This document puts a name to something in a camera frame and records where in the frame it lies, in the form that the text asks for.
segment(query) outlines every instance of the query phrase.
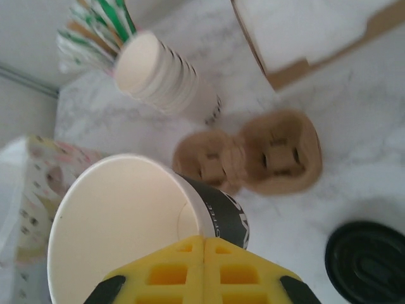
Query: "white paper cup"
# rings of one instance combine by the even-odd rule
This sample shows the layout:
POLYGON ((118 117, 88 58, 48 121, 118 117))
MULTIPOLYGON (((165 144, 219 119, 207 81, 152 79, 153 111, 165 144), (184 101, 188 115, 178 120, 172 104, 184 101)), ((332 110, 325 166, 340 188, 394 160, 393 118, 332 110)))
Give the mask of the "white paper cup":
POLYGON ((167 115, 179 113, 186 97, 195 89, 197 83, 198 76, 185 63, 182 69, 182 78, 177 88, 161 97, 161 111, 167 115))
POLYGON ((167 106, 173 101, 173 92, 178 90, 182 82, 184 67, 180 58, 170 53, 171 65, 166 71, 160 85, 154 90, 152 94, 141 96, 144 103, 152 103, 158 108, 167 106))
POLYGON ((182 63, 179 58, 165 49, 163 62, 154 79, 140 92, 131 93, 131 96, 141 99, 144 103, 158 106, 158 98, 164 96, 165 92, 171 90, 179 82, 181 69, 182 63))
POLYGON ((51 231, 48 280, 54 304, 84 303, 112 270, 200 234, 246 248, 239 204, 143 156, 118 155, 85 171, 51 231))
POLYGON ((141 32, 123 47, 116 61, 115 82, 119 90, 136 93, 156 77, 165 58, 165 49, 151 32, 141 32))
POLYGON ((204 122, 206 125, 215 123, 220 115, 222 102, 214 88, 205 80, 199 79, 198 87, 180 109, 181 117, 191 121, 204 122))

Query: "patterned bag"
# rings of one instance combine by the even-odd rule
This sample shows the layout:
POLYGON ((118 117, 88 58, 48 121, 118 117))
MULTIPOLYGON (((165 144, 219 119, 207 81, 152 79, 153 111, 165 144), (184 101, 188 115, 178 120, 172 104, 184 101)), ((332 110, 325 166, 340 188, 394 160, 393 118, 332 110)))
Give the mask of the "patterned bag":
POLYGON ((5 224, 2 228, 10 231, 8 244, 14 246, 14 259, 2 260, 4 257, 0 254, 0 267, 13 273, 12 303, 51 303, 46 254, 54 216, 77 177, 107 155, 39 136, 28 137, 24 141, 23 182, 8 212, 10 218, 16 219, 15 229, 12 232, 5 224))

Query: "cardboard box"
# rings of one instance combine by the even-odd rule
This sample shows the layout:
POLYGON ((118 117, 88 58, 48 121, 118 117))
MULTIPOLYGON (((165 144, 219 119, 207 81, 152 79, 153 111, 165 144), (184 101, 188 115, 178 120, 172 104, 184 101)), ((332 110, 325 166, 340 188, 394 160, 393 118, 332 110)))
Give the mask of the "cardboard box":
POLYGON ((242 27, 243 33, 251 47, 256 61, 260 66, 260 69, 266 75, 269 83, 276 91, 303 78, 304 76, 307 76, 319 70, 320 68, 323 68, 324 66, 334 62, 335 60, 354 51, 355 49, 364 46, 366 43, 372 41, 373 39, 376 39, 378 36, 388 32, 389 30, 394 29, 395 27, 405 22, 405 0, 399 0, 398 2, 380 11, 369 20, 367 31, 362 39, 339 51, 337 54, 315 65, 310 65, 307 60, 301 60, 295 62, 291 66, 288 66, 287 68, 284 68, 279 72, 271 73, 267 72, 264 68, 264 64, 262 64, 263 60, 261 59, 259 53, 254 47, 254 44, 252 43, 252 39, 249 36, 249 33, 247 32, 244 22, 242 21, 242 18, 240 17, 238 9, 235 5, 235 0, 231 0, 231 2, 232 6, 234 7, 234 11, 239 24, 242 27))

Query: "cup rim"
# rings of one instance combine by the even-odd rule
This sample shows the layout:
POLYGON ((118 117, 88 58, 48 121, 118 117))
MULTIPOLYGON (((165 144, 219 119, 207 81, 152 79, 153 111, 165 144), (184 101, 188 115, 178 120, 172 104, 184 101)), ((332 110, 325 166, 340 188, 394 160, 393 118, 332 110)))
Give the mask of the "cup rim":
POLYGON ((153 85, 153 89, 146 88, 141 94, 132 95, 133 97, 140 98, 146 104, 154 104, 157 107, 164 105, 161 98, 168 94, 171 94, 173 90, 180 86, 180 81, 184 72, 184 64, 181 58, 176 58, 174 54, 170 53, 171 63, 162 72, 159 79, 155 79, 156 83, 153 85))
POLYGON ((57 237, 56 227, 58 226, 59 218, 63 214, 64 209, 66 208, 67 204, 69 204, 71 202, 70 200, 68 200, 68 198, 72 195, 72 192, 75 191, 77 185, 79 183, 81 183, 82 180, 86 179, 87 176, 89 174, 91 174, 95 169, 97 169, 99 167, 103 167, 107 163, 113 163, 113 162, 118 162, 118 161, 133 161, 133 160, 136 160, 136 161, 140 160, 140 161, 144 161, 144 162, 151 164, 152 166, 160 169, 164 174, 166 174, 171 179, 171 181, 174 182, 174 184, 177 186, 178 190, 180 190, 180 192, 182 193, 184 198, 187 200, 187 204, 190 204, 190 206, 192 208, 194 218, 196 221, 196 225, 197 225, 198 234, 204 235, 203 218, 201 217, 202 215, 199 216, 196 212, 196 207, 195 207, 196 202, 193 203, 193 199, 190 197, 189 193, 184 189, 184 186, 178 181, 176 173, 174 171, 172 171, 170 168, 168 168, 166 165, 162 164, 161 162, 153 160, 153 159, 148 158, 143 155, 120 154, 120 155, 113 155, 113 156, 104 158, 104 159, 98 161, 97 163, 93 164, 92 166, 90 166, 73 183, 73 185, 68 190, 65 197, 63 198, 63 201, 61 202, 61 204, 58 208, 58 211, 56 212, 56 215, 54 217, 55 221, 51 228, 51 233, 49 235, 49 246, 47 249, 47 278, 48 278, 48 284, 49 284, 49 292, 50 292, 53 303, 57 303, 57 301, 55 299, 55 294, 54 294, 54 292, 55 292, 54 280, 52 279, 54 267, 51 267, 51 264, 52 264, 51 261, 53 261, 53 244, 57 237))
POLYGON ((159 70, 160 63, 164 60, 164 52, 163 52, 163 44, 160 42, 160 40, 151 32, 151 31, 143 31, 138 34, 135 34, 132 36, 131 39, 129 39, 125 45, 122 47, 116 61, 115 61, 115 67, 114 67, 114 79, 117 88, 121 92, 138 92, 143 90, 145 87, 148 86, 148 83, 153 81, 155 74, 159 70), (134 55, 129 52, 131 48, 136 48, 136 47, 142 47, 142 41, 144 39, 150 39, 149 41, 149 47, 153 48, 150 50, 143 49, 142 51, 139 51, 140 53, 142 52, 148 52, 149 55, 153 57, 153 62, 151 63, 151 66, 149 67, 149 72, 148 74, 143 77, 143 79, 140 79, 136 84, 130 84, 127 83, 127 78, 128 78, 128 73, 127 73, 127 65, 128 61, 131 61, 131 57, 134 55))

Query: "brown pulp cup tray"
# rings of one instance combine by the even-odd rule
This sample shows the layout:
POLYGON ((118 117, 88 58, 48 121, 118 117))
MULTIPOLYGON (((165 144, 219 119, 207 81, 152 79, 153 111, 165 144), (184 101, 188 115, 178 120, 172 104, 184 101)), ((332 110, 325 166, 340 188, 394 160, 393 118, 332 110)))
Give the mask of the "brown pulp cup tray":
POLYGON ((322 156, 309 118, 282 110, 251 120, 236 136, 212 130, 185 138, 175 151, 173 169, 230 194, 241 187, 263 195, 287 194, 318 180, 322 156))

